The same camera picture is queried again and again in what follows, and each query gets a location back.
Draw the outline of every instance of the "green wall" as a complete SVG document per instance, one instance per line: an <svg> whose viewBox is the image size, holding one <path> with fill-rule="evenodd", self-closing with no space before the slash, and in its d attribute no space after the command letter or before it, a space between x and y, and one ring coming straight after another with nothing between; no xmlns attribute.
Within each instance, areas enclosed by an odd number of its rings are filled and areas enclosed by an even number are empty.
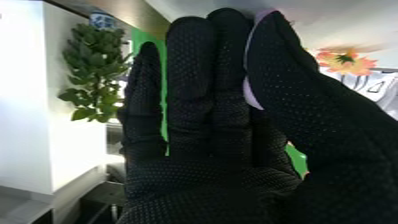
<svg viewBox="0 0 398 224"><path fill-rule="evenodd" d="M161 60L161 73L163 73L163 86L161 86L161 106L165 108L165 89L167 89L167 82L165 82L165 62L167 62L167 52L165 52L165 41L158 40L145 32L142 32L136 28L133 29L133 54L138 54L140 45L151 41L156 44L158 52L160 52L160 60ZM163 119L161 125L161 134L167 138L167 125ZM286 146L286 152L291 157L293 165L296 172L303 176L307 172L307 164L305 164L305 155L296 151L293 146Z"/></svg>
<svg viewBox="0 0 398 224"><path fill-rule="evenodd" d="M158 53L160 53L160 62L161 62L161 74L163 74L163 86L161 86L161 107L165 111L165 89L167 89L167 82L165 82L165 60L167 60L167 53L165 53L165 41L158 40L151 34L142 32L136 28L133 28L133 34L131 34L131 39L133 39L133 54L136 55L140 52L140 45L151 41L156 44L158 47ZM161 125L161 134L167 139L167 125L165 125L165 119L163 119L163 125Z"/></svg>

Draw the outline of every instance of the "white wall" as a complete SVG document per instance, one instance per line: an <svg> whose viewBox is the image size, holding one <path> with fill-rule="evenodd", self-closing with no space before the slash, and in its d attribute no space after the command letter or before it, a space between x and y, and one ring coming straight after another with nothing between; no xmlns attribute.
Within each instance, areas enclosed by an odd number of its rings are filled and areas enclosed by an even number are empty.
<svg viewBox="0 0 398 224"><path fill-rule="evenodd" d="M0 1L0 13L0 185L51 195L101 166L106 149L104 125L71 122L57 99L62 50L87 20L41 1Z"/></svg>
<svg viewBox="0 0 398 224"><path fill-rule="evenodd" d="M42 2L0 1L0 185L51 193Z"/></svg>
<svg viewBox="0 0 398 224"><path fill-rule="evenodd" d="M49 4L44 4L46 73L48 73L48 128L51 153L53 191L101 164L104 157L104 125L71 122L72 105L57 95L69 85L62 50L71 38L71 28L87 19Z"/></svg>

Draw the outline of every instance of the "potted plant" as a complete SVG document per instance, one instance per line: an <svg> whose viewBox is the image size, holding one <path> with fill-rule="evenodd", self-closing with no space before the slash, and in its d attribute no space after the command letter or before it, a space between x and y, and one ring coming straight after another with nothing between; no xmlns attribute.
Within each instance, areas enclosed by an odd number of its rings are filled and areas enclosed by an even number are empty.
<svg viewBox="0 0 398 224"><path fill-rule="evenodd" d="M64 60L72 87L64 90L58 98L74 105L72 121L87 119L106 123L115 116L115 103L120 101L117 78L129 68L131 55L122 57L120 53L124 31L99 30L78 24L71 32Z"/></svg>

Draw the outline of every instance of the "gloved hand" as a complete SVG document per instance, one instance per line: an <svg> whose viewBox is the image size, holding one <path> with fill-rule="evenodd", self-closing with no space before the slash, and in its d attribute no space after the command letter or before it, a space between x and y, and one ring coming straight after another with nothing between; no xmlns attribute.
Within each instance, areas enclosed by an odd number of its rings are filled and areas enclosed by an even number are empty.
<svg viewBox="0 0 398 224"><path fill-rule="evenodd" d="M126 87L126 212L119 223L268 223L300 178L286 136L241 91L250 23L224 9L167 34L168 157L160 135L160 60L144 44Z"/></svg>
<svg viewBox="0 0 398 224"><path fill-rule="evenodd" d="M247 108L240 83L248 30L232 10L213 12L208 20L172 23L168 157L158 53L152 44L142 46L119 111L128 168L119 223L396 223L396 122L318 74L279 12L264 16L250 35L248 86L264 111ZM309 158L303 182L282 151L282 133Z"/></svg>
<svg viewBox="0 0 398 224"><path fill-rule="evenodd" d="M319 74L279 12L250 36L252 94L311 171L286 200L284 223L398 223L398 123Z"/></svg>

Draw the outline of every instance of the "light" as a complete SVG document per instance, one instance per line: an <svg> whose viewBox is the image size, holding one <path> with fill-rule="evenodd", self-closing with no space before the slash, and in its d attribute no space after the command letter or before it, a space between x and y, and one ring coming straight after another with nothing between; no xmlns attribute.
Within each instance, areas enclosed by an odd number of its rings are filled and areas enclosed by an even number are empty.
<svg viewBox="0 0 398 224"><path fill-rule="evenodd" d="M106 155L106 164L117 164L117 163L124 163L124 157L117 156L117 155Z"/></svg>

